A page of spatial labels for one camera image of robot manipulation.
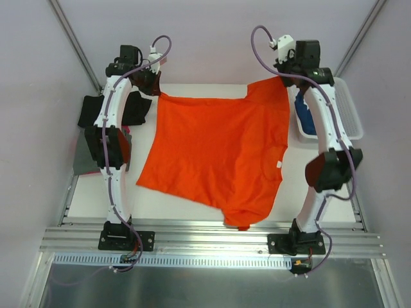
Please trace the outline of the orange t shirt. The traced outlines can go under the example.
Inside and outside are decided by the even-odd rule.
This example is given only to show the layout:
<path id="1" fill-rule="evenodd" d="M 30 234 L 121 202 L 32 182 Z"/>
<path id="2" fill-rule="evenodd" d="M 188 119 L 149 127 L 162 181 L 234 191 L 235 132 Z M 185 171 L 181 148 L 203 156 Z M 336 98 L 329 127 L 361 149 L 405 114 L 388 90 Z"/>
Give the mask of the orange t shirt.
<path id="1" fill-rule="evenodd" d="M 161 94 L 137 185 L 214 207 L 226 225 L 247 229 L 274 206 L 289 120 L 278 77 L 249 84 L 243 98 Z"/>

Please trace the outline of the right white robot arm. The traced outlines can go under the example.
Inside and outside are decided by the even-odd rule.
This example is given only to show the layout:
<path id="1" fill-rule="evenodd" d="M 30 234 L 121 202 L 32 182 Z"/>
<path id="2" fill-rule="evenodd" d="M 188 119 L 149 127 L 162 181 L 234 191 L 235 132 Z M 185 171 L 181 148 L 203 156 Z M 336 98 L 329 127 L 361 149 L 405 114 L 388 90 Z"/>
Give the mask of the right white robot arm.
<path id="1" fill-rule="evenodd" d="M 355 169 L 363 159 L 353 148 L 336 102 L 335 81 L 331 70 L 320 66 L 320 43 L 317 40 L 294 40 L 283 35 L 277 40 L 275 68 L 287 87 L 302 90 L 317 134 L 319 154 L 305 168 L 309 186 L 304 205 L 295 219 L 299 231 L 287 238 L 292 252 L 302 253 L 310 246 L 308 234 L 318 232 L 322 212 L 330 198 L 355 179 Z"/>

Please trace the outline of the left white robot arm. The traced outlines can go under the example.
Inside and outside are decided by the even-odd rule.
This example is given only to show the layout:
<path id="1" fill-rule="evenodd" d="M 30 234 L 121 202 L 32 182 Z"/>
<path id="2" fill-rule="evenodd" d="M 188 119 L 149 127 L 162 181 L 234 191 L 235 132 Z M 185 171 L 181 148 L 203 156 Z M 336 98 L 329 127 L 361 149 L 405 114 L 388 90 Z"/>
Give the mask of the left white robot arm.
<path id="1" fill-rule="evenodd" d="M 134 93 L 133 87 L 137 87 L 139 94 L 160 94 L 161 56 L 154 46 L 143 58 L 138 47 L 122 45 L 120 55 L 106 68 L 107 79 L 100 111 L 94 123 L 84 131 L 91 157 L 99 167 L 107 188 L 107 221 L 111 224 L 120 225 L 129 221 L 132 215 L 125 185 L 130 145 L 122 130 L 127 99 Z"/>

